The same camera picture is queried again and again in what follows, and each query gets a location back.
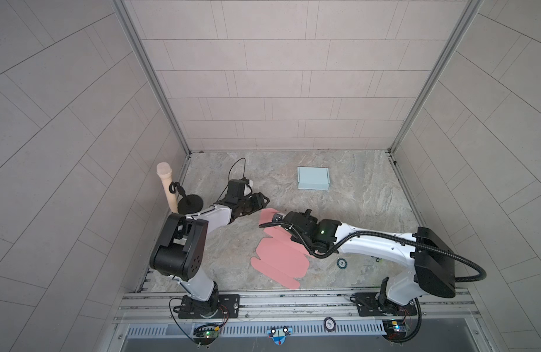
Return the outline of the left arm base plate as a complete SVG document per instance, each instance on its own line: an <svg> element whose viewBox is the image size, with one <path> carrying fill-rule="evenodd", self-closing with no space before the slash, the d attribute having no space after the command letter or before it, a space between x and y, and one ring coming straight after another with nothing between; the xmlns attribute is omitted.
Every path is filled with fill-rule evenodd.
<svg viewBox="0 0 541 352"><path fill-rule="evenodd" d="M224 319L237 318L241 296L238 294L223 294L214 296L206 302L184 296L181 303L172 310L179 319Z"/></svg>

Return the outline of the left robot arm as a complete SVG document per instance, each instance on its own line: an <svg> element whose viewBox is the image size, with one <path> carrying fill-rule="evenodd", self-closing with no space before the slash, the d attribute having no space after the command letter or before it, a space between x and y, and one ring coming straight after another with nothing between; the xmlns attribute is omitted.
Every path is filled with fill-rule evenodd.
<svg viewBox="0 0 541 352"><path fill-rule="evenodd" d="M183 211L166 219L150 255L149 266L165 277L177 280L187 294L181 303L180 318L211 318L219 311L219 288L202 268L208 233L266 208L270 199L253 192L251 180L230 180L223 199L209 208L198 197L182 199Z"/></svg>

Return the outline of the pink paper box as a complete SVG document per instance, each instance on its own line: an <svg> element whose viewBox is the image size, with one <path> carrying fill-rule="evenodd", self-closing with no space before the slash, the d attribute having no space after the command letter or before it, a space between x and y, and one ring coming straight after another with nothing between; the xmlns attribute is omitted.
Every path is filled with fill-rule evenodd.
<svg viewBox="0 0 541 352"><path fill-rule="evenodd" d="M290 290L297 290L298 279L306 276L309 254L303 245L291 240L291 234L280 226L263 229L265 237L255 249L251 266L261 274Z"/></svg>

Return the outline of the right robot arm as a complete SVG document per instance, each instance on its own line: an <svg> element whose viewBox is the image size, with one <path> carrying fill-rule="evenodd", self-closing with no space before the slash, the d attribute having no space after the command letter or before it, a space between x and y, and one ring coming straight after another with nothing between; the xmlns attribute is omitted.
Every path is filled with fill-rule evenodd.
<svg viewBox="0 0 541 352"><path fill-rule="evenodd" d="M384 315L399 315L420 296L443 299L456 296L452 252L432 230L418 227L414 233L385 233L361 229L331 220L317 220L304 213L275 214L260 227L281 227L291 240L318 259L336 253L366 255L401 265L405 270L386 277L373 299L355 298L357 304Z"/></svg>

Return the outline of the light blue paper box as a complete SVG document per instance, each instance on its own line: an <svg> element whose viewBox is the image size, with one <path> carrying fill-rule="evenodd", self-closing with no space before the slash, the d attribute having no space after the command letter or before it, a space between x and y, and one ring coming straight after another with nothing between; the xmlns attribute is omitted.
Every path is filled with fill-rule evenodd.
<svg viewBox="0 0 541 352"><path fill-rule="evenodd" d="M331 180L329 168L298 167L298 188L301 190L327 191Z"/></svg>

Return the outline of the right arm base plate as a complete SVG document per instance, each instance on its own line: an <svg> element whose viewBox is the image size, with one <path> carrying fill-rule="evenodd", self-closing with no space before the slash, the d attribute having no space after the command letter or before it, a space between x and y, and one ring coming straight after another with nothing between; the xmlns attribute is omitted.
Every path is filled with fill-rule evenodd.
<svg viewBox="0 0 541 352"><path fill-rule="evenodd" d="M350 301L356 306L360 317L404 317L418 315L414 300L405 306L386 300L383 304L377 299L377 293L355 293Z"/></svg>

